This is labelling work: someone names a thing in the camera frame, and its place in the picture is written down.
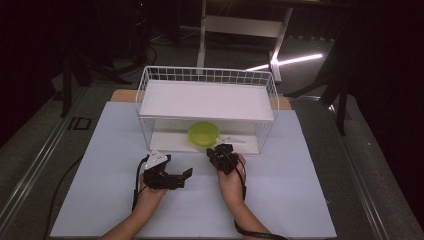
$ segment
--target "yellow-green bowl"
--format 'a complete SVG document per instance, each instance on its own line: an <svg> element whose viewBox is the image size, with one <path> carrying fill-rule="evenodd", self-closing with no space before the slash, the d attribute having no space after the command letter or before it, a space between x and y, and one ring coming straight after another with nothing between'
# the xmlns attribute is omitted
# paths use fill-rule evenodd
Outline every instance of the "yellow-green bowl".
<svg viewBox="0 0 424 240"><path fill-rule="evenodd" d="M200 147L212 147L219 137L219 129L210 122L198 122L188 129L188 140Z"/></svg>

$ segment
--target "white wire basket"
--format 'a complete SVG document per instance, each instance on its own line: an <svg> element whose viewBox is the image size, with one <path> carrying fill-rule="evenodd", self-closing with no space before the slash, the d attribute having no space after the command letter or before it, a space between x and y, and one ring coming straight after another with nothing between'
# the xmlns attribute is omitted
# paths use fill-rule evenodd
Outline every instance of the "white wire basket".
<svg viewBox="0 0 424 240"><path fill-rule="evenodd" d="M203 151L187 131L207 121L219 128L217 144L259 154L279 110L272 73L236 69L148 66L136 102L147 147L162 151Z"/></svg>

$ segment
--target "white table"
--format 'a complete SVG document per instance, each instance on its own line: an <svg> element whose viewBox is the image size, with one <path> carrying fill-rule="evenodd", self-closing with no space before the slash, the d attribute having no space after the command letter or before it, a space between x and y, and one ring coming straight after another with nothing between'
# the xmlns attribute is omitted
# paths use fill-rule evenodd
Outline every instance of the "white table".
<svg viewBox="0 0 424 240"><path fill-rule="evenodd" d="M131 212L136 168L148 151L135 103L108 102L75 175L51 237L98 237ZM172 155L166 171L193 168L185 188L168 191L145 238L240 238L204 153ZM246 156L246 203L275 234L336 237L296 113L279 111L259 156Z"/></svg>

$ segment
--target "cable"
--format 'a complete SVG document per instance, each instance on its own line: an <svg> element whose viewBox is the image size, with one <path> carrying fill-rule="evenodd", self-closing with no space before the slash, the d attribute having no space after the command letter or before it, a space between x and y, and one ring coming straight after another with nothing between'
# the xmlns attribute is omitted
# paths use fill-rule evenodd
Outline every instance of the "cable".
<svg viewBox="0 0 424 240"><path fill-rule="evenodd" d="M241 176L240 171L238 170L238 168L236 166L234 166L233 162L231 161L230 157L223 152L225 157L229 160L230 164L234 167L234 170L236 170L237 175L240 178L241 181L241 185L242 185L242 192L243 192L243 200L246 198L246 178L247 178L247 174L246 174L246 169L244 167L244 164L240 161L240 159L238 159L238 162L243 166L243 171L244 171L244 180L243 177ZM243 228L241 228L237 222L234 220L234 226L237 230L237 232L239 232L240 234L244 235L244 236L250 236L250 237L256 237L256 238L265 238L265 239L275 239L275 240L287 240L287 238L277 235L277 234L272 234L272 233L261 233L261 232L252 232L252 231L247 231L244 230Z"/></svg>
<svg viewBox="0 0 424 240"><path fill-rule="evenodd" d="M101 11L100 11L100 9L99 9L99 6L98 6L98 4L97 4L97 2L95 1L95 8L96 8L96 12L97 12L97 16L98 16L98 19L99 19L99 21L100 21L100 24L101 24L101 26L103 27L104 25L105 25L105 23L104 23L104 16L102 16L102 13L101 13ZM142 18L142 14L141 14L141 9L140 9L140 5L139 5L139 9L138 9L138 13L139 13L139 17L141 17ZM125 53L125 55L124 55L124 58L128 58L128 55L129 55L129 52L130 52L130 49L133 47L133 45L134 45L134 43L133 43L133 37L136 35L136 33L134 33L134 31L130 31L130 36L129 36L129 39L128 39L128 47L127 47L127 50L126 50L126 53ZM137 69L137 68L139 68L139 66L142 64L142 56L136 56L135 57L135 61L132 63L132 64L130 64L129 66L125 66L125 67L122 67L122 68L119 68L119 69L114 69L114 68L108 68L108 67L106 67L106 66L104 66L107 70L109 70L110 72L112 72L112 73L115 73L115 74L122 74L122 73L126 73L126 72L129 72L129 71L132 71L132 70L134 70L134 69Z"/></svg>
<svg viewBox="0 0 424 240"><path fill-rule="evenodd" d="M230 14L230 10L232 6L233 6L233 2L231 1L230 6L228 7L228 10L227 10L227 14L225 14L226 17L228 17L228 14Z"/></svg>
<svg viewBox="0 0 424 240"><path fill-rule="evenodd" d="M157 59L157 57L158 57L158 52L156 51L156 49L155 49L154 47L150 46L150 44L149 44L149 45L147 45L147 47L148 47L148 48L150 48L150 49L152 49L152 50L153 50L153 53L154 53L155 55L154 55L153 60L152 60L150 63L148 62L148 59L147 59L147 57L146 57L146 62L147 62L149 65L154 65L154 64L155 64L155 62L156 62L156 59Z"/></svg>
<svg viewBox="0 0 424 240"><path fill-rule="evenodd" d="M140 184L140 168L141 168L141 165L143 165L143 163L145 163L145 162L147 162L147 158L142 159L141 162L138 164L138 167L137 167L137 176L135 176L135 189L134 189L134 195L133 195L133 205L132 205L131 210L134 210L135 205L137 204L138 194L140 194L147 187L147 184L146 184L146 186L144 186L140 191L138 191L138 187L139 187L139 184Z"/></svg>
<svg viewBox="0 0 424 240"><path fill-rule="evenodd" d="M188 34L180 37L180 40L189 38L189 37L191 37L193 35L196 35L197 33L200 33L200 30L196 30L196 31L194 31L192 33L188 33ZM149 40L149 42L150 43L155 43L155 44L162 44L162 45L169 45L169 44L173 44L174 43L173 41L163 41L163 42L158 41L160 38L162 38L164 36L166 36L166 34L161 34L161 35L159 35L157 37L152 38L151 40Z"/></svg>
<svg viewBox="0 0 424 240"><path fill-rule="evenodd" d="M63 181L65 180L66 176L68 176L69 172L71 172L71 170L82 160L82 156L78 158L77 161L75 161L69 168L68 170L66 170L65 174L62 176L62 178L59 180L58 185L56 186L56 189L53 193L53 198L51 200L50 203L50 209L49 209L49 214L47 217L47 223L46 223L46 228L44 229L44 235L43 235L43 239L47 239L47 235L49 233L49 228L50 228L50 221L51 221L51 217L52 217L52 213L53 213L53 206L54 206L54 202L56 201L56 197L57 197L57 193L59 192L60 187L62 186Z"/></svg>

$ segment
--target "black cable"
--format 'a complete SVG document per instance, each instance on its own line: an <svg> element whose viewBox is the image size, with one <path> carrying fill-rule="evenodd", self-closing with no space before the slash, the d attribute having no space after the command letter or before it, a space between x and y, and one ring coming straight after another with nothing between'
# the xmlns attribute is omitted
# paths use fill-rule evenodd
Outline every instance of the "black cable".
<svg viewBox="0 0 424 240"><path fill-rule="evenodd" d="M142 159L137 167L137 176L135 177L135 189L134 189L134 195L133 195L133 205L131 210L134 210L135 205L137 204L138 194L141 193L141 191L143 191L147 187L147 184L146 184L146 186L144 186L143 189L138 191L138 187L140 184L140 168L141 168L141 165L143 165L143 163L145 162L147 162L147 158Z"/></svg>
<svg viewBox="0 0 424 240"><path fill-rule="evenodd" d="M154 58L153 58L153 60L149 63L148 61L148 59L147 59L147 57L146 57L146 62L147 62L147 64L149 64L149 65L154 65L155 64L155 62L156 62L156 59L157 59L157 57L158 57L158 52L156 51L156 49L155 48L153 48L152 46L150 46L150 45L147 45L147 47L148 48L150 48L150 49L152 49L153 50L153 53L155 54L154 55Z"/></svg>
<svg viewBox="0 0 424 240"><path fill-rule="evenodd" d="M47 217L47 223L46 223L46 228L44 229L44 236L43 239L47 239L47 234L49 233L49 228L50 228L50 221L51 221L51 217L53 214L53 206L54 206L54 202L56 201L56 197L57 197L57 193L59 192L60 187L62 186L63 181L65 180L66 176L68 176L69 172L71 172L71 170L82 160L82 156L80 158L78 158L77 161L75 161L69 168L68 170L66 170L65 174L62 176L62 178L59 180L58 185L56 186L56 189L53 193L53 198L51 200L50 203L50 209L49 209L49 214Z"/></svg>
<svg viewBox="0 0 424 240"><path fill-rule="evenodd" d="M121 74L128 73L130 71L140 68L143 65L142 59L143 59L142 56L137 56L135 60L133 61L133 63L131 63L128 66L117 68L117 69L113 69L113 68L107 68L107 69L112 73L121 75Z"/></svg>
<svg viewBox="0 0 424 240"><path fill-rule="evenodd" d="M243 166L243 171L244 171L244 175L245 175L245 179L243 180L243 177L241 176L240 171L238 170L238 168L236 166L234 166L233 162L231 161L230 156L228 156L225 152L223 152L225 157L229 160L230 164L234 167L234 170L236 170L236 173L238 174L240 181L241 181L241 187L242 187L242 192L243 192L243 200L246 198L246 178L247 178L247 174L246 174L246 169L244 167L244 164L240 161L240 159L238 159L238 162L241 163L241 165ZM252 231L247 231L244 230L243 228L241 228L237 222L234 220L234 226L237 230L237 232L239 232L240 234L244 235L244 236L250 236L250 237L255 237L255 238L265 238L265 239L275 239L275 240L287 240L287 238L277 235L277 234L272 234L272 233L261 233L261 232L252 232Z"/></svg>

